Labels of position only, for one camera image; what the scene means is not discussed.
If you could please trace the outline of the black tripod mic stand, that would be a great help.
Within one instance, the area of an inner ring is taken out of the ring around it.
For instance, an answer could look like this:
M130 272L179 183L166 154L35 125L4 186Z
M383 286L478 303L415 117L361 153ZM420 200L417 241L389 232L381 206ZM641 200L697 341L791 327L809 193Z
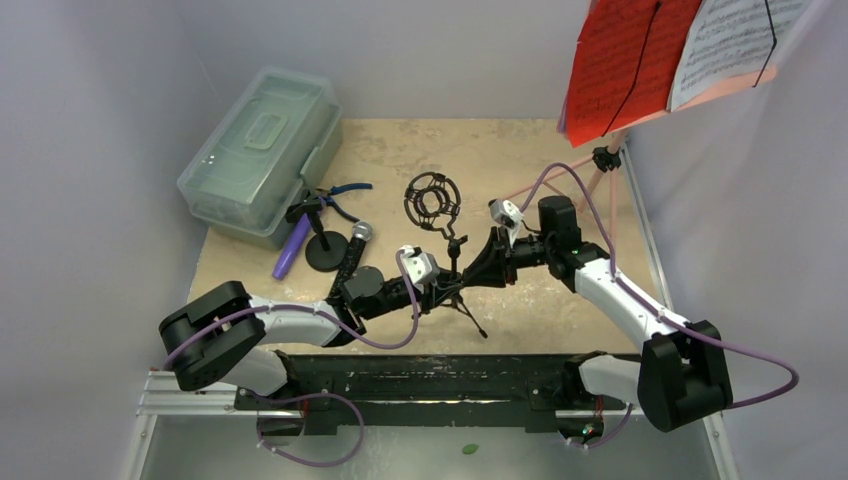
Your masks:
M488 338L461 295L463 283L458 271L461 246L468 236L458 236L453 228L461 210L461 194L456 183L442 173L429 171L413 177L404 192L404 210L413 225L426 232L437 232L447 241L447 253L451 261L449 270L439 267L439 274L458 276L458 293L446 307L468 317L483 339Z

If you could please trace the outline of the black silver condenser microphone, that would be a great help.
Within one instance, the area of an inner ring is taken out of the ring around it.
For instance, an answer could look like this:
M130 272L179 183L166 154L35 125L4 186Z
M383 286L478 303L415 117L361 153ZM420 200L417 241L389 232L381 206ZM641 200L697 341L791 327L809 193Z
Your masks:
M373 227L365 221L358 221L352 227L352 237L347 245L336 277L330 288L328 301L338 303L342 297L341 289L358 268L366 244L373 237Z

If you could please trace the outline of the black round-base mic stand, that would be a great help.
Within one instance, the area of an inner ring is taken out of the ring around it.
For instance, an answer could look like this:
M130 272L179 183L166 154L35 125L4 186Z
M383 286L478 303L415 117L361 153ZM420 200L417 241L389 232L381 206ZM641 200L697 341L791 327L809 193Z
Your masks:
M321 220L323 211L323 199L316 193L304 190L299 199L288 207L284 218L293 224L306 218L313 232L313 237L305 245L306 261L316 271L331 272L340 268L348 241L341 233L325 229Z

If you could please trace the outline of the purple toy microphone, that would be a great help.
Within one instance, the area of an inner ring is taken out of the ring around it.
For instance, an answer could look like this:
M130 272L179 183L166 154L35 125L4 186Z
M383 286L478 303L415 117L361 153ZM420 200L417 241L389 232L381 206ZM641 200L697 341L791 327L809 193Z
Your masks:
M271 274L273 279L281 281L288 275L311 231L312 229L309 217L304 214L295 224L290 236L283 246Z

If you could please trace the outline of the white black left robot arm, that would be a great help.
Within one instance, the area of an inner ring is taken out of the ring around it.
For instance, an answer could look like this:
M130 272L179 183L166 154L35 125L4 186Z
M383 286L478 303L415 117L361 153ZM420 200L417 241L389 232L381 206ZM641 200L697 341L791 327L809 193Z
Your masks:
M265 351L263 345L335 348L358 341L381 350L400 349L416 335L421 316L460 287L455 272L412 265L389 280L378 269L362 267L316 302L275 302L250 295L240 281L227 281L161 321L163 368L175 374L183 391L223 382L252 390L272 408L284 409L297 399L294 369L284 354ZM412 310L412 325L403 339L385 343L367 338L365 321L405 308Z

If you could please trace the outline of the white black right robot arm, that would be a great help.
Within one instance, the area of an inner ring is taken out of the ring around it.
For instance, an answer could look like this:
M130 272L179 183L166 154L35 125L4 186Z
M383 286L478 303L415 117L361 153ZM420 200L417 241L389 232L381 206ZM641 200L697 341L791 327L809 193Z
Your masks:
M598 308L639 348L638 360L601 351L563 367L559 393L584 407L598 396L640 408L662 432L724 410L733 393L720 334L708 321L670 312L614 266L610 253L587 242L567 196L538 203L540 230L520 237L524 216L508 200L489 203L495 222L486 245L464 270L466 287L504 288L522 268L546 266L551 276Z

